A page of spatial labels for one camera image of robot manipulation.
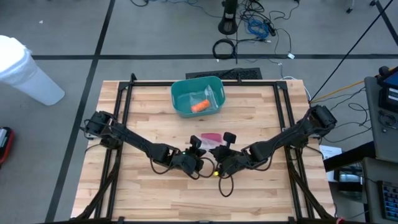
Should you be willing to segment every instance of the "black keyboard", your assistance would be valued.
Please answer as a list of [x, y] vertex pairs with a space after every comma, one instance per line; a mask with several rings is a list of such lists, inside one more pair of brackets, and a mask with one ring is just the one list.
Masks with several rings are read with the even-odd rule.
[[378, 181], [382, 216], [398, 222], [398, 184]]
[[239, 76], [242, 80], [262, 80], [262, 75], [260, 72], [260, 68], [244, 68], [244, 69], [235, 69], [230, 72], [229, 70], [220, 70], [220, 71], [210, 71], [210, 72], [193, 72], [186, 73], [185, 78], [200, 78], [200, 77], [208, 77], [208, 76], [216, 76], [220, 77], [223, 80], [236, 80]]

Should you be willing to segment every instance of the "wooden table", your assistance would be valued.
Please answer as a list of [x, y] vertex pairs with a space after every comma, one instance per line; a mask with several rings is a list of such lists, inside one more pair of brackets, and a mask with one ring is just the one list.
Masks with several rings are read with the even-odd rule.
[[[98, 111], [113, 112], [118, 84], [118, 81], [103, 83]], [[287, 81], [287, 84], [294, 118], [299, 120], [308, 109], [304, 85], [301, 80]], [[181, 150], [189, 146], [191, 135], [201, 133], [234, 133], [237, 139], [231, 148], [236, 150], [280, 133], [271, 86], [225, 86], [224, 90], [226, 101], [220, 113], [182, 119], [173, 109], [169, 86], [135, 86], [132, 89], [127, 126], [152, 142], [164, 142]], [[120, 118], [124, 110], [123, 104], [122, 101]], [[285, 109], [284, 118], [288, 124]], [[98, 140], [89, 142], [89, 146], [94, 144], [98, 144]], [[311, 141], [310, 146], [318, 149], [316, 141]], [[72, 217], [80, 214], [97, 192], [104, 155], [105, 150], [101, 146], [86, 153]], [[213, 159], [210, 153], [205, 156]], [[321, 155], [304, 149], [303, 162], [310, 190], [325, 209], [334, 214], [335, 208]], [[202, 172], [211, 172], [210, 165], [205, 163]], [[286, 221], [287, 217], [295, 216], [283, 149], [275, 152], [268, 171], [242, 170], [233, 177], [234, 192], [232, 196], [224, 198], [218, 191], [217, 177], [192, 180], [180, 170], [157, 175], [151, 170], [143, 152], [125, 144], [113, 219], [124, 216], [126, 220], [147, 221]], [[228, 192], [230, 182], [223, 181], [222, 185], [224, 191]], [[307, 212], [301, 190], [299, 193], [305, 216]], [[108, 196], [105, 196], [103, 214], [107, 201]]]

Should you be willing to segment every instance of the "yellow cable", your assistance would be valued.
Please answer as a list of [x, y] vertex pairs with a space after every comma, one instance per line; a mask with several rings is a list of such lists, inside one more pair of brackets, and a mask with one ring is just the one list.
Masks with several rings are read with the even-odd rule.
[[335, 90], [335, 91], [333, 91], [333, 92], [331, 92], [331, 93], [329, 93], [329, 94], [326, 94], [326, 95], [324, 95], [324, 96], [318, 97], [316, 100], [311, 101], [311, 103], [316, 103], [316, 102], [318, 102], [319, 100], [321, 100], [321, 99], [323, 99], [323, 98], [325, 98], [325, 97], [328, 97], [328, 96], [333, 95], [333, 94], [335, 94], [335, 93], [338, 93], [338, 92], [340, 92], [340, 91], [346, 90], [346, 89], [351, 88], [351, 87], [353, 87], [353, 86], [359, 85], [359, 84], [361, 84], [361, 83], [363, 83], [363, 82], [364, 82], [364, 80], [359, 81], [359, 82], [356, 82], [356, 83], [351, 84], [351, 85], [348, 85], [348, 86], [345, 86], [345, 87], [340, 88], [340, 89], [338, 89], [338, 90]]

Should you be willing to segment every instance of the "black metal frame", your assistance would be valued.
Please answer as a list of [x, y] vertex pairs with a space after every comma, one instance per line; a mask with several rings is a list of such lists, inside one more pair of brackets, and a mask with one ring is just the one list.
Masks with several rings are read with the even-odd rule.
[[[118, 117], [118, 114], [119, 114], [122, 93], [125, 89], [127, 89], [126, 102], [124, 105], [124, 111], [123, 111], [123, 117], [122, 117], [122, 124], [127, 124], [129, 105], [131, 102], [131, 93], [132, 93], [132, 88], [134, 86], [171, 86], [174, 83], [174, 82], [135, 82], [135, 81], [136, 81], [136, 77], [134, 74], [132, 74], [131, 80], [129, 82], [120, 82], [119, 86], [118, 86], [118, 94], [116, 97], [116, 103], [115, 103], [115, 107], [114, 107], [115, 117]], [[290, 104], [289, 92], [288, 92], [287, 84], [285, 81], [276, 81], [276, 82], [269, 82], [269, 81], [258, 81], [258, 82], [253, 82], [253, 81], [229, 82], [229, 81], [227, 81], [226, 82], [226, 81], [223, 81], [223, 85], [224, 86], [271, 86], [271, 87], [273, 87], [275, 103], [277, 106], [277, 113], [278, 113], [278, 117], [279, 117], [280, 129], [281, 129], [281, 131], [283, 131], [284, 128], [286, 128], [286, 127], [285, 127], [285, 120], [284, 120], [284, 115], [283, 115], [283, 111], [282, 111], [282, 104], [281, 104], [280, 95], [279, 95], [279, 89], [281, 89], [284, 94], [284, 100], [285, 100], [287, 114], [288, 114], [288, 118], [289, 118], [289, 125], [293, 126], [295, 124], [292, 106]], [[111, 161], [111, 155], [114, 150], [116, 150], [115, 163], [114, 163], [112, 172], [108, 175], [109, 164]], [[286, 155], [286, 163], [287, 163], [288, 172], [290, 173], [290, 169], [295, 168], [293, 165], [292, 156], [290, 153], [291, 148], [285, 147], [284, 150], [285, 150], [285, 155]], [[97, 195], [95, 196], [95, 198], [98, 197], [97, 198], [98, 204], [95, 207], [94, 219], [98, 220], [99, 223], [110, 222], [112, 219], [114, 200], [116, 197], [116, 187], [117, 187], [116, 185], [118, 182], [118, 174], [119, 174], [119, 169], [120, 169], [122, 151], [123, 151], [122, 146], [119, 149], [107, 149], [106, 150], [106, 155], [104, 158], [104, 166], [103, 166], [103, 171], [102, 171], [102, 176], [101, 176], [100, 188], [99, 188]], [[303, 180], [303, 182], [305, 183], [305, 186], [308, 187], [307, 178], [305, 175], [305, 169], [304, 169], [304, 165], [303, 165], [303, 160], [302, 160], [301, 155], [298, 150], [295, 150], [295, 156], [297, 158], [298, 172], [300, 174], [300, 177]], [[105, 218], [100, 218], [101, 211], [102, 211], [102, 205], [103, 205], [103, 195], [105, 194], [105, 191], [109, 187], [110, 179], [111, 179], [112, 183], [111, 183], [111, 190], [109, 193], [109, 202], [108, 202], [106, 216], [105, 216]], [[293, 203], [294, 203], [294, 207], [295, 207], [295, 213], [296, 213], [297, 219], [299, 219], [299, 218], [302, 219], [303, 216], [302, 216], [302, 212], [301, 212], [297, 184], [291, 175], [289, 175], [289, 179], [290, 179], [290, 186], [292, 189], [292, 197], [293, 197]], [[308, 199], [306, 197], [305, 197], [305, 203], [307, 206], [308, 217], [309, 217], [309, 219], [313, 219], [314, 218], [313, 208], [312, 208], [311, 203], [308, 201]], [[75, 219], [75, 220], [70, 220], [70, 221], [76, 222], [76, 223], [81, 223], [84, 220], [84, 218], [88, 218], [90, 215], [91, 215], [91, 213], [89, 212], [83, 216], [77, 217], [77, 219]], [[168, 222], [126, 222], [121, 217], [119, 219], [119, 221], [112, 222], [112, 223], [149, 224], [149, 223], [168, 223]], [[179, 222], [178, 224], [187, 224], [187, 223], [194, 223], [194, 222]], [[289, 217], [289, 220], [286, 222], [256, 222], [256, 223], [285, 224], [285, 223], [295, 223], [295, 220], [294, 220], [294, 218]]]

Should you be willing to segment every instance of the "floor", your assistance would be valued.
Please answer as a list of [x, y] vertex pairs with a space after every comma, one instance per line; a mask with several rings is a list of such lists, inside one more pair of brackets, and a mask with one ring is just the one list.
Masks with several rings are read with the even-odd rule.
[[[288, 12], [296, 6], [293, 0], [260, 2], [267, 12]], [[347, 14], [348, 1], [301, 1], [291, 19], [275, 21], [276, 27], [291, 35], [291, 52], [296, 56], [275, 59], [282, 63], [283, 75], [304, 80], [313, 95], [388, 1], [380, 1], [377, 7], [370, 7], [369, 2], [357, 1], [354, 11]], [[219, 16], [220, 3], [199, 0], [197, 5]], [[397, 10], [394, 1], [318, 96], [373, 76], [383, 65], [397, 66]], [[37, 64], [66, 92], [63, 100], [47, 107], [0, 84], [0, 94], [8, 96], [0, 98], [4, 105], [1, 125], [17, 134], [11, 156], [0, 170], [2, 223], [70, 217], [87, 144], [76, 128], [94, 112], [103, 80], [127, 80], [132, 72], [139, 80], [179, 80], [188, 72], [234, 67], [259, 67], [264, 79], [280, 78], [278, 65], [261, 59], [253, 62], [275, 57], [275, 37], [268, 44], [240, 45], [239, 53], [247, 54], [250, 61], [241, 59], [236, 65], [234, 60], [215, 60], [211, 48], [224, 37], [217, 31], [218, 23], [219, 18], [185, 3], [150, 1], [147, 7], [136, 7], [128, 0], [1, 0], [0, 34], [15, 37], [31, 49]], [[243, 29], [238, 34], [240, 39], [250, 37]], [[288, 50], [288, 37], [281, 33], [277, 53], [285, 55]], [[228, 48], [220, 46], [219, 51], [228, 52]], [[367, 107], [364, 93], [350, 102]], [[350, 110], [347, 103], [333, 110], [339, 123], [362, 122], [362, 113]], [[363, 130], [348, 125], [327, 138], [336, 141]], [[322, 144], [346, 151], [370, 139], [371, 133], [366, 132]], [[360, 203], [348, 200], [334, 186], [332, 193], [339, 216], [350, 218], [363, 212]], [[364, 216], [353, 220], [364, 220]]]

